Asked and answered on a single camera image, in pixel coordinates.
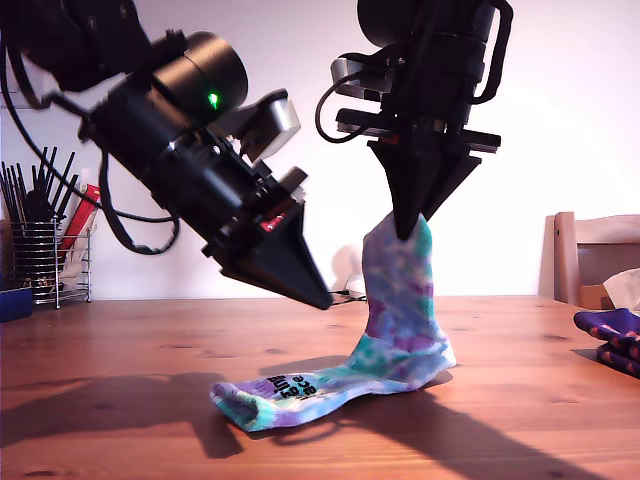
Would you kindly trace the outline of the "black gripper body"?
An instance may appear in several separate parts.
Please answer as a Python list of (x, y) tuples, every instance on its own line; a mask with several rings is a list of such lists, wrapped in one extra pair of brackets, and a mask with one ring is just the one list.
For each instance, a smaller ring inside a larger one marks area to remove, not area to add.
[(495, 134), (467, 130), (470, 109), (493, 99), (502, 78), (502, 39), (497, 38), (485, 73), (488, 37), (434, 34), (423, 53), (418, 44), (389, 44), (365, 55), (345, 53), (335, 60), (336, 92), (378, 102), (379, 113), (341, 109), (338, 130), (392, 138), (402, 118), (424, 120), (439, 133), (448, 130), (472, 151), (494, 153)]
[(189, 132), (154, 153), (150, 189), (204, 240), (203, 254), (221, 267), (264, 242), (262, 222), (303, 204), (306, 173), (294, 167), (281, 179), (252, 168), (233, 147)]

